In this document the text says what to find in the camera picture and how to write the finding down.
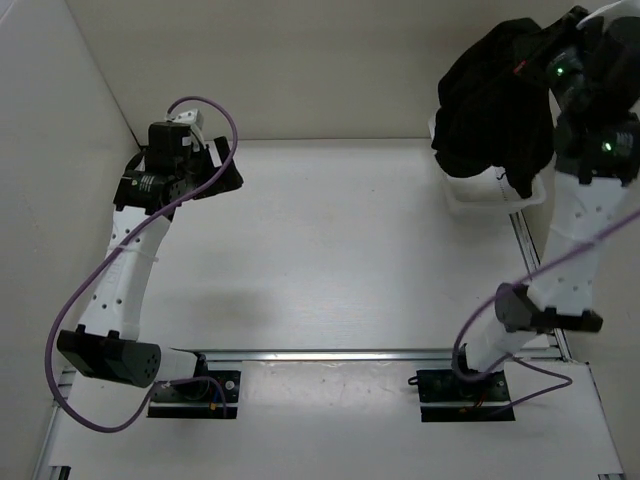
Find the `black trousers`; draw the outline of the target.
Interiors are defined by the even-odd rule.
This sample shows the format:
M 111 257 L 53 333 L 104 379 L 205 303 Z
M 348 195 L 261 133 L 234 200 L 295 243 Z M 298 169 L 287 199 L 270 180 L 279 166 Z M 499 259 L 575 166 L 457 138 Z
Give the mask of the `black trousers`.
M 561 20 L 546 28 L 531 18 L 503 21 L 440 79 L 432 148 L 447 175 L 465 179 L 502 167 L 521 198 L 532 196 L 534 177 L 553 156 L 553 120 L 549 87 L 519 71 L 563 33 Z

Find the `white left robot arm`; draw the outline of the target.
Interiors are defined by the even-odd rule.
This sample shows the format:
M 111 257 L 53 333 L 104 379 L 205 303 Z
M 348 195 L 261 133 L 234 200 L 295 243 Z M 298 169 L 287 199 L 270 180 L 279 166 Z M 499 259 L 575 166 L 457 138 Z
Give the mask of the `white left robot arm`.
M 116 258 L 99 274 L 76 329 L 61 330 L 56 342 L 85 377 L 140 388 L 175 380 L 188 400 L 208 392 L 210 377 L 198 354 L 139 339 L 145 290 L 174 216 L 162 209 L 220 169 L 200 137 L 202 124 L 196 111 L 151 124 L 148 146 L 125 168 L 113 200 L 109 250 Z

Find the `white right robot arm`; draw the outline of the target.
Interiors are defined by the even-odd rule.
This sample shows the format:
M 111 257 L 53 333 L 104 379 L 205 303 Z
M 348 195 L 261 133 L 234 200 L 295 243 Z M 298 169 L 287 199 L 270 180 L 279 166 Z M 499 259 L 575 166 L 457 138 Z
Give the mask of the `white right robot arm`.
M 550 91 L 560 109 L 554 130 L 555 200 L 542 265 L 500 285 L 494 317 L 472 340 L 457 338 L 449 387 L 470 400 L 536 336 L 560 328 L 597 332 L 592 282 L 615 213 L 639 175 L 639 5 L 576 7 L 515 48 L 515 77 Z

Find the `white perforated plastic basket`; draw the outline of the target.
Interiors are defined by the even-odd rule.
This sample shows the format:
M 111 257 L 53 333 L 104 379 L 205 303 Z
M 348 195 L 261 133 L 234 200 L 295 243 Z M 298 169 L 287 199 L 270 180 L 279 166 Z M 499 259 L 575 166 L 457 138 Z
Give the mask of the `white perforated plastic basket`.
M 454 178 L 440 168 L 441 187 L 448 209 L 459 217 L 494 217 L 512 215 L 546 200 L 546 189 L 540 175 L 532 182 L 532 195 L 521 198 L 507 181 L 502 167 L 490 166 L 479 175 Z

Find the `aluminium right side rail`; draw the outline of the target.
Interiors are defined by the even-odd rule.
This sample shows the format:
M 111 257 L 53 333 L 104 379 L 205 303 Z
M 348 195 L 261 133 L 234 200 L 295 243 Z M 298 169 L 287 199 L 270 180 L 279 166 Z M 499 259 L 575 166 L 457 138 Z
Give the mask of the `aluminium right side rail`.
M 533 237 L 522 212 L 510 214 L 509 218 L 518 240 L 522 258 L 526 270 L 531 273 L 539 265 L 539 255 L 536 250 Z M 523 355 L 526 359 L 547 359 L 571 362 L 573 360 L 566 335 L 562 330 L 553 330 L 543 334 L 523 347 Z

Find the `aluminium rail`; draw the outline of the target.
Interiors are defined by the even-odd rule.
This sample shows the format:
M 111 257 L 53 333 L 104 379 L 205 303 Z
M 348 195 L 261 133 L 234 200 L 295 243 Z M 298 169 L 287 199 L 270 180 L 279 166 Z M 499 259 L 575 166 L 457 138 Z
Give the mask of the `aluminium rail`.
M 348 362 L 348 361 L 418 361 L 451 362 L 450 349 L 184 349 L 204 355 L 214 362 Z
M 509 218 L 518 240 L 522 258 L 526 270 L 531 273 L 539 265 L 539 255 L 536 250 L 533 237 L 522 212 L 510 214 Z M 553 330 L 543 334 L 523 347 L 523 355 L 526 359 L 547 359 L 571 362 L 573 360 L 566 335 L 562 330 Z

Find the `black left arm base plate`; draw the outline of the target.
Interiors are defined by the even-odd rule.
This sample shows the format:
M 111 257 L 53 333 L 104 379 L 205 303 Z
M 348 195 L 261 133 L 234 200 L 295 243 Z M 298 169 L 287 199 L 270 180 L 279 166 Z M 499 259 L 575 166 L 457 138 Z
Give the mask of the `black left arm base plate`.
M 241 371 L 202 362 L 195 382 L 158 389 L 147 417 L 177 420 L 233 420 L 237 418 Z

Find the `aluminium front rail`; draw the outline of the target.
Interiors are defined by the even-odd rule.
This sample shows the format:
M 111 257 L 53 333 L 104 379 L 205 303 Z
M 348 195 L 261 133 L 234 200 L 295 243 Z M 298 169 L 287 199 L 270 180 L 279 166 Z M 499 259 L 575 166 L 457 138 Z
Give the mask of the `aluminium front rail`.
M 450 349 L 184 349 L 204 355 L 214 362 L 348 362 L 348 361 L 418 361 L 451 362 Z

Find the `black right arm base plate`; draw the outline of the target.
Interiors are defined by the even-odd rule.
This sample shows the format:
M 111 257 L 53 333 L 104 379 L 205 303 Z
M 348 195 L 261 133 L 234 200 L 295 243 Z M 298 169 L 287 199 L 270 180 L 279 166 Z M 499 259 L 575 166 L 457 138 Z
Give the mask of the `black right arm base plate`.
M 505 374 L 475 383 L 450 370 L 418 370 L 407 380 L 418 389 L 423 423 L 511 422 L 515 420 Z

